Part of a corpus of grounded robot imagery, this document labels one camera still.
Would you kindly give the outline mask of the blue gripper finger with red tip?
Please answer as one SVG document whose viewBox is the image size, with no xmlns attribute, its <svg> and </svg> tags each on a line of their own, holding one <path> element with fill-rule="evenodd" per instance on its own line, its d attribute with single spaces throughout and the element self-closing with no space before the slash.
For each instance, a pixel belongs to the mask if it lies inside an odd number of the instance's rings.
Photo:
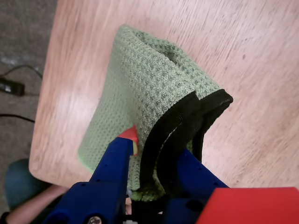
<svg viewBox="0 0 299 224">
<path fill-rule="evenodd" d="M 115 182 L 126 185 L 131 156 L 138 155 L 138 136 L 136 126 L 119 134 L 108 144 L 104 155 L 89 182 Z"/>
<path fill-rule="evenodd" d="M 216 188 L 227 185 L 185 149 L 176 163 L 174 195 L 163 212 L 164 224 L 194 224 Z"/>
</svg>

